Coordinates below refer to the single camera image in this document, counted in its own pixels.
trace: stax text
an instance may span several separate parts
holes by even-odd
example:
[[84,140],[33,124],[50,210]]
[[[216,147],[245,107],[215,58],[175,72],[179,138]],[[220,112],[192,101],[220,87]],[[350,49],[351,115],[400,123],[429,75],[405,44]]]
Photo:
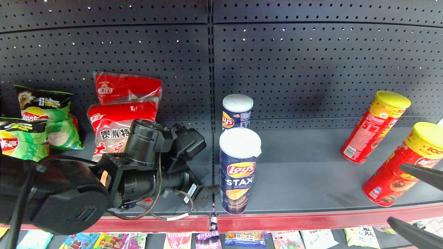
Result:
[[246,179],[235,179],[235,180],[226,180],[226,184],[228,186],[243,186],[252,183],[254,177],[246,178]]

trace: lay's logo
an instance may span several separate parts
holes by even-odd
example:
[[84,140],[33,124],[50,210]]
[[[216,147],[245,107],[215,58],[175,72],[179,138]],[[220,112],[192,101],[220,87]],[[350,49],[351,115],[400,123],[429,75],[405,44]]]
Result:
[[255,170],[255,162],[233,163],[228,166],[228,175],[234,178],[246,177]]
[[232,119],[231,117],[229,117],[229,115],[225,112],[223,112],[223,118],[222,120],[222,126],[225,128],[231,128],[234,126],[234,119]]

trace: wire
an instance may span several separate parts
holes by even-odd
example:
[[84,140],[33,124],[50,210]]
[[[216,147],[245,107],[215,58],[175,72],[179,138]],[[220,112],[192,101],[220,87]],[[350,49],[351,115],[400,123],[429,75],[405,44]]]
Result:
[[108,212],[109,214],[111,214],[111,215],[113,215],[113,216],[115,216],[117,218],[120,218],[120,219],[126,220],[126,221],[136,221],[136,220],[144,217],[145,215],[147,215],[154,208],[155,204],[157,203],[157,200],[159,199],[159,196],[160,196],[160,191],[162,189],[162,163],[161,163],[162,159],[161,158],[162,157],[160,156],[159,157],[159,170],[157,171],[157,175],[159,175],[158,176],[158,179],[159,179],[159,190],[157,191],[157,195],[155,196],[155,198],[152,201],[152,204],[151,204],[151,206],[149,208],[146,207],[145,205],[142,205],[142,204],[136,204],[136,206],[140,206],[140,207],[144,208],[145,211],[142,214],[134,216],[134,217],[130,217],[130,216],[126,216],[126,215],[121,215],[121,214],[118,214],[118,213],[116,213],[114,211],[109,211],[109,210],[107,210],[106,212]]
[[34,185],[36,175],[37,175],[37,170],[35,168],[35,165],[32,165],[32,167],[28,169],[25,182],[23,183],[23,186],[20,189],[20,193],[17,197],[17,202],[14,207],[14,212],[12,213],[12,218],[10,221],[11,235],[9,236],[6,248],[16,249],[17,242],[19,239],[20,227],[23,222],[23,214],[25,212],[29,193],[32,189],[32,186]]
[[184,213],[184,214],[181,214],[181,215],[177,215],[177,216],[174,216],[174,217],[168,217],[168,218],[158,216],[158,215],[156,215],[156,214],[155,214],[154,212],[152,212],[152,211],[151,211],[149,214],[152,215],[152,216],[154,216],[154,217],[157,218],[157,219],[164,220],[164,221],[174,221],[174,220],[179,220],[179,219],[182,219],[182,218],[184,218],[184,217],[190,215],[191,212],[192,212],[192,210],[194,209],[194,202],[192,201],[192,198],[191,198],[187,193],[185,193],[185,192],[183,192],[183,191],[181,191],[181,190],[173,190],[172,192],[180,193],[180,194],[186,196],[186,197],[189,199],[189,202],[190,202],[191,207],[189,208],[189,211],[188,211],[187,213]]

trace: candy bag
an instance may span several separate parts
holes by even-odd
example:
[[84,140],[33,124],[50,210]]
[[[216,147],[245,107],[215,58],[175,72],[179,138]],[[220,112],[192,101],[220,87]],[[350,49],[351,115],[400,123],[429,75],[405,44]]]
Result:
[[195,249],[222,249],[218,231],[199,233],[195,236]]
[[306,249],[328,249],[338,244],[330,229],[302,230],[300,233]]
[[191,249],[192,233],[167,233],[163,249]]
[[98,162],[103,153],[124,152],[129,128],[134,119],[155,121],[158,100],[124,104],[91,105],[88,117],[95,132],[96,149],[92,160]]
[[134,74],[94,72],[97,97],[100,104],[147,101],[161,98],[162,81],[157,78]]
[[20,241],[17,249],[45,249],[49,241],[52,239],[52,234],[41,230],[30,230]]
[[147,233],[129,233],[123,249],[144,249]]
[[250,233],[227,233],[225,245],[236,245],[240,247],[262,247],[266,248],[262,232]]
[[48,156],[46,121],[0,117],[0,143],[4,155],[40,161]]
[[298,231],[272,232],[275,249],[304,249]]
[[126,243],[127,233],[102,233],[93,249],[120,249]]
[[69,116],[72,93],[15,87],[22,118],[27,121],[47,120],[51,148],[83,149],[73,118]]
[[345,228],[348,246],[357,245],[380,249],[374,229],[371,226]]
[[99,233],[77,233],[69,236],[59,249],[91,249]]

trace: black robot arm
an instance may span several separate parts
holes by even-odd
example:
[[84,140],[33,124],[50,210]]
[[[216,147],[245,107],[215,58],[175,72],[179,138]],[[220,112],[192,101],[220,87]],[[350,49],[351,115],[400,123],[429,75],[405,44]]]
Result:
[[[49,156],[38,163],[1,155],[0,223],[12,222],[21,191],[29,194],[19,215],[22,222],[62,235],[86,230],[105,212],[129,220],[148,213],[159,217],[151,209],[160,194],[169,192],[182,193],[186,196],[184,204],[190,202],[192,207],[199,194],[199,198],[209,197],[216,190],[203,187],[186,165],[205,147],[203,137],[194,129],[176,125],[171,130],[155,122],[135,120],[125,152],[104,154],[98,163],[63,155]],[[33,173],[32,180],[28,180],[29,168],[45,171]],[[32,187],[30,192],[22,190],[25,183]],[[154,201],[149,209],[145,207],[149,212],[141,216],[108,211],[113,207],[129,209],[147,198]]]

